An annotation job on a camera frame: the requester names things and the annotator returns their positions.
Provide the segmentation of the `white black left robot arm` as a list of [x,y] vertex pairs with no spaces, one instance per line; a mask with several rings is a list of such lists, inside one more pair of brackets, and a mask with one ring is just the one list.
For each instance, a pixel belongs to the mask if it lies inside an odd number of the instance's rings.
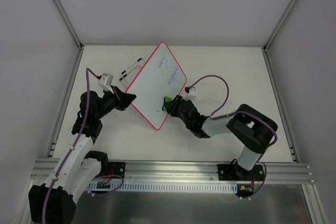
[[107,153],[92,148],[102,130],[102,118],[116,109],[124,111],[136,95],[118,87],[85,92],[80,97],[80,110],[71,130],[70,143],[50,175],[41,185],[32,185],[28,193],[30,216],[35,223],[71,223],[77,202],[95,178],[113,177]]

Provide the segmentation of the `green bone-shaped eraser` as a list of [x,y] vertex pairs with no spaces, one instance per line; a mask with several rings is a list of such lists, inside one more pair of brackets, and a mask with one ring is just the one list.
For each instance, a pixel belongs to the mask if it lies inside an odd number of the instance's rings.
[[172,102],[172,98],[171,97],[164,97],[163,99],[163,106],[162,106],[162,110],[165,112],[168,112],[170,109],[170,105],[169,103]]

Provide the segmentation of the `pink framed whiteboard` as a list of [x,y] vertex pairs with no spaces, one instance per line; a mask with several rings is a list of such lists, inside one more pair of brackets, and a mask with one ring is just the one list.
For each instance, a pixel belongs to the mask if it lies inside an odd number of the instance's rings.
[[136,95],[131,105],[160,130],[167,113],[162,110],[165,97],[174,98],[187,83],[187,75],[165,42],[160,42],[125,93]]

